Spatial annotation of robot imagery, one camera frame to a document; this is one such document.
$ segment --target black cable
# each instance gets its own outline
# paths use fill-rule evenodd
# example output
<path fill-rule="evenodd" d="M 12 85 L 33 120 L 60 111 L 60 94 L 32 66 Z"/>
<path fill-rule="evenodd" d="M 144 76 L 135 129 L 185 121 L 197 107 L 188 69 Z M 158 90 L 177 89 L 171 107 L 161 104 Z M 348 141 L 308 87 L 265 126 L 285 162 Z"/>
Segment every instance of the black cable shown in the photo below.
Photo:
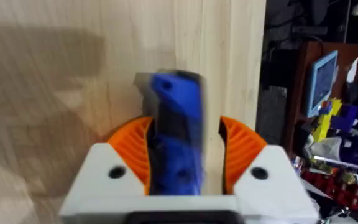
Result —
<path fill-rule="evenodd" d="M 302 36 L 304 37 L 309 37 L 311 39 L 317 40 L 320 43 L 320 52 L 321 52 L 321 56 L 324 55 L 324 45 L 323 45 L 323 40 L 321 40 L 321 38 L 316 37 L 315 35 L 308 35 L 308 34 L 302 34 Z"/>

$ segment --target purple object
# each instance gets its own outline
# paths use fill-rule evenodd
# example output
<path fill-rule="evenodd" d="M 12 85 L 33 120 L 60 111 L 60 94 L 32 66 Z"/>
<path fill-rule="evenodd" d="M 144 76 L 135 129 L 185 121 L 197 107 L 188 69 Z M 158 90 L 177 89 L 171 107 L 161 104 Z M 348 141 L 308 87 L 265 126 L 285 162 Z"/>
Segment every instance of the purple object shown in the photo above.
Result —
<path fill-rule="evenodd" d="M 339 116 L 331 117 L 331 127 L 348 133 L 356 119 L 358 107 L 353 105 L 342 105 Z"/>

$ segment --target wooden board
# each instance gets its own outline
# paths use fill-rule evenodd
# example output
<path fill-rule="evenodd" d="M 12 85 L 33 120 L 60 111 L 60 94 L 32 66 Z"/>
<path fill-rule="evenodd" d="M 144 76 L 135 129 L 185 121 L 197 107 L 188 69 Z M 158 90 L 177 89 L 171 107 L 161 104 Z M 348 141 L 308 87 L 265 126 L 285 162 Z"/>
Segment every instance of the wooden board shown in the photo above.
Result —
<path fill-rule="evenodd" d="M 205 77 L 205 194 L 222 114 L 255 126 L 265 1 L 0 0 L 0 223 L 58 223 L 90 145 L 145 111 L 145 73 Z"/>

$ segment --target white paper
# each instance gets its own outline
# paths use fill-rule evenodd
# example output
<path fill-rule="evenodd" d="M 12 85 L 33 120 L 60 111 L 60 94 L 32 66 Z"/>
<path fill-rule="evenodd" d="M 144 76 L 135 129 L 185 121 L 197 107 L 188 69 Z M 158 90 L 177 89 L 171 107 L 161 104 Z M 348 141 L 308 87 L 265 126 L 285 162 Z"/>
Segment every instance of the white paper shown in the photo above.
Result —
<path fill-rule="evenodd" d="M 354 77 L 356 75 L 356 70 L 357 70 L 357 63 L 358 63 L 358 57 L 354 60 L 351 69 L 347 72 L 346 81 L 348 83 L 352 83 L 354 81 Z"/>

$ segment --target screw hole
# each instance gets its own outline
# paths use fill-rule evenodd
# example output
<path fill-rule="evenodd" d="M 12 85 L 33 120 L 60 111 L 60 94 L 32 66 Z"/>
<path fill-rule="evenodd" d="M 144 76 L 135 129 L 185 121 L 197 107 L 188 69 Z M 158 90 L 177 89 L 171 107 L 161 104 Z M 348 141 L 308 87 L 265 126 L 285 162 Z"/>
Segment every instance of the screw hole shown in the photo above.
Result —
<path fill-rule="evenodd" d="M 251 170 L 251 174 L 259 180 L 266 180 L 269 177 L 269 173 L 261 167 L 254 167 Z"/>
<path fill-rule="evenodd" d="M 164 88 L 165 90 L 170 90 L 172 88 L 172 83 L 170 82 L 163 82 L 162 83 L 162 88 Z"/>
<path fill-rule="evenodd" d="M 179 172 L 177 172 L 177 178 L 183 184 L 191 182 L 191 176 L 190 173 L 187 172 L 187 170 L 180 170 Z"/>
<path fill-rule="evenodd" d="M 123 175 L 125 175 L 126 169 L 123 166 L 115 166 L 113 167 L 109 172 L 109 177 L 112 179 L 118 179 L 121 178 Z"/>

